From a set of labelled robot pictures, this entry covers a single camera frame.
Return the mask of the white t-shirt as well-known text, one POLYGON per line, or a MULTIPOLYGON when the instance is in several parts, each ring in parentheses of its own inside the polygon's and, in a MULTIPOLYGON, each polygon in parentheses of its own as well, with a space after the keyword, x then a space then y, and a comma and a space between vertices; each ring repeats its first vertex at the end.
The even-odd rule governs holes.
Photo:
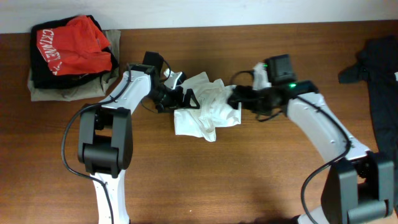
POLYGON ((181 87, 193 90, 199 109, 179 109, 174 111, 174 128, 178 136, 204 138, 216 141, 216 128, 228 128, 241 124, 241 106, 234 109, 227 104, 233 85, 226 86, 222 79, 209 81, 206 72, 201 72, 185 80, 181 87))

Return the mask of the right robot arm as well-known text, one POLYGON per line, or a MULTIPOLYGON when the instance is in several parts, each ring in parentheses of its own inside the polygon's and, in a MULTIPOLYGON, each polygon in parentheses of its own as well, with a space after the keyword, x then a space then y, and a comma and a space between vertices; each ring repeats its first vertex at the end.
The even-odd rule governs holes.
POLYGON ((392 215, 394 210, 394 163, 381 152, 372 152, 358 141, 325 103, 323 95, 309 80, 255 90, 233 88, 228 104, 241 106, 266 120, 278 110, 309 138, 324 164, 304 181, 300 199, 304 214, 294 223, 367 223, 392 215), (321 204, 309 210, 305 190, 323 170, 328 176, 321 204))

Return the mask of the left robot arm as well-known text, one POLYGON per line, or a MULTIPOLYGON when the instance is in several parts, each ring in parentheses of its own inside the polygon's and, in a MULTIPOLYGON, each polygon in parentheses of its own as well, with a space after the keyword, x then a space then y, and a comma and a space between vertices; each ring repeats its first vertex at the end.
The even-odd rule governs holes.
POLYGON ((124 179, 132 160, 132 114, 148 97, 160 113, 180 108, 198 109, 192 89, 184 90, 183 72, 166 69, 161 80, 154 65, 130 65, 114 90, 95 108, 80 115, 78 160, 92 179, 99 223, 130 223, 124 179))

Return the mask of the khaki folded garment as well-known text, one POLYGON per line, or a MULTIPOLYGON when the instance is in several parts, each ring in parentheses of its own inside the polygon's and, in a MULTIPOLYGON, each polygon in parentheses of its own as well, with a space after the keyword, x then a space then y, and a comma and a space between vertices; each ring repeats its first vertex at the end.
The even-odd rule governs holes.
POLYGON ((119 67, 86 84, 67 89, 40 89, 34 86, 32 69, 29 70, 27 87, 31 101, 75 101, 105 96, 107 90, 119 77, 119 67))

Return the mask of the red folded shirt white lettering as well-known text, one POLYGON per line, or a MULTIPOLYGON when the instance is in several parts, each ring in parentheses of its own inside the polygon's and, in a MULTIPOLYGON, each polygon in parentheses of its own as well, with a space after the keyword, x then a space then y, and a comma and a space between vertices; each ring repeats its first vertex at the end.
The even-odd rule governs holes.
POLYGON ((37 31, 36 46, 55 76, 100 73, 112 70, 109 40, 88 16, 77 16, 66 25, 37 31))

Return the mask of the black folded shirt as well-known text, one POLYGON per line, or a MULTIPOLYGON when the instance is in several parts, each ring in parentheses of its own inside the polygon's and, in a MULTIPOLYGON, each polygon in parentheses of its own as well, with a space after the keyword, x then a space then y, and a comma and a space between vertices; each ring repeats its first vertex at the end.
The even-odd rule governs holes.
POLYGON ((31 62, 31 80, 34 87, 41 89, 67 89, 76 86, 84 85, 96 78, 101 78, 106 73, 112 72, 119 67, 119 62, 115 55, 111 52, 110 47, 103 49, 103 52, 111 54, 111 70, 104 70, 99 73, 87 73, 79 75, 63 75, 55 76, 48 67, 48 63, 43 58, 39 49, 37 48, 37 32, 42 29, 53 29, 65 26, 73 17, 68 17, 60 20, 44 22, 33 26, 30 32, 30 62, 31 62))

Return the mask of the black garment at right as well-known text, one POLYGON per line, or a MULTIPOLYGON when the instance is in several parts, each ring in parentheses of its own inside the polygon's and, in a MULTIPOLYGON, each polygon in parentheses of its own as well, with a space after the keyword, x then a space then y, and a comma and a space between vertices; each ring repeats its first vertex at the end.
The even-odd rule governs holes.
POLYGON ((397 210, 397 37, 370 39, 357 62, 338 75, 340 84, 368 85, 374 136, 380 152, 394 163, 394 209, 397 210))

